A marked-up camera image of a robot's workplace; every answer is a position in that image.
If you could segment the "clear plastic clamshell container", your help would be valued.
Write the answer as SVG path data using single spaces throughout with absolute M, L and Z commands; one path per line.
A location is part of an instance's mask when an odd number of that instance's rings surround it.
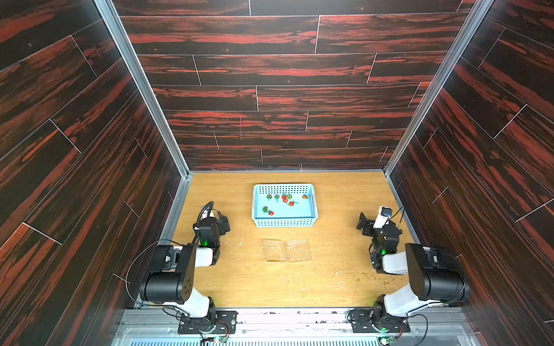
M 267 262 L 304 262 L 312 259 L 307 239 L 263 239 L 261 249 Z

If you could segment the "light blue plastic basket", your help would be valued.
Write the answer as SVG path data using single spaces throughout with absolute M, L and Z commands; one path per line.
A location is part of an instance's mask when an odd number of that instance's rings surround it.
M 289 202 L 299 202 L 295 206 L 284 203 L 282 196 L 287 195 Z M 269 216 L 262 208 L 267 206 L 275 215 Z M 258 228 L 302 228 L 314 226 L 319 217 L 315 188 L 312 184 L 281 183 L 258 184 L 253 188 L 252 194 L 252 220 Z

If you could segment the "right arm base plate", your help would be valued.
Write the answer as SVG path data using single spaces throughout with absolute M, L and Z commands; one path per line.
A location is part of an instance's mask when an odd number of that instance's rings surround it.
M 408 319 L 395 317 L 383 311 L 373 309 L 352 309 L 346 314 L 354 333 L 392 333 L 410 332 Z

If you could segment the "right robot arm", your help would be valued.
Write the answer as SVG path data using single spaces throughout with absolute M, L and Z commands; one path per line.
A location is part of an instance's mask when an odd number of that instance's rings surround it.
M 408 318 L 428 306 L 464 302 L 470 281 L 457 260 L 440 248 L 407 243 L 400 251 L 402 230 L 392 221 L 392 210 L 381 207 L 375 220 L 361 213 L 356 228 L 372 240 L 369 256 L 379 274 L 406 275 L 409 284 L 380 295 L 368 313 L 352 311 L 355 332 L 372 327 L 377 332 L 408 332 Z

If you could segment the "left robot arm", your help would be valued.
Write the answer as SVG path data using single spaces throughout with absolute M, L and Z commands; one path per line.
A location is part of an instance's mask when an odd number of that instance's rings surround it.
M 204 211 L 193 225 L 195 239 L 187 245 L 157 245 L 141 281 L 142 301 L 175 307 L 183 316 L 215 321 L 212 298 L 194 288 L 197 268 L 216 265 L 221 236 L 230 231 L 228 218 L 220 212 Z

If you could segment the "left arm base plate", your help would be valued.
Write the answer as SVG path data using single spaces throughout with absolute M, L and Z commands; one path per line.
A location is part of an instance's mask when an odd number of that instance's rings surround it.
M 216 310 L 209 312 L 206 317 L 181 317 L 177 333 L 227 335 L 235 334 L 237 328 L 237 311 Z

